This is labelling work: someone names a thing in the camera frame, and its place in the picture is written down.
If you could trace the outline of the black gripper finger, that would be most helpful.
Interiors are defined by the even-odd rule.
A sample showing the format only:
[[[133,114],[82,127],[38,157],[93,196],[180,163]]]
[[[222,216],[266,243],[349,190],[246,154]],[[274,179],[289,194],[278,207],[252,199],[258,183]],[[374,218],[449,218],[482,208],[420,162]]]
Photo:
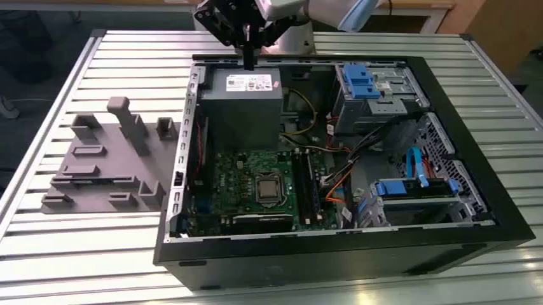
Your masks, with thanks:
[[[248,70],[254,69],[257,54],[261,47],[269,47],[284,34],[293,21],[274,21],[266,27],[258,24],[248,24]]]
[[[200,2],[193,13],[196,21],[224,46],[232,46],[248,70],[248,36],[244,30],[248,2]]]

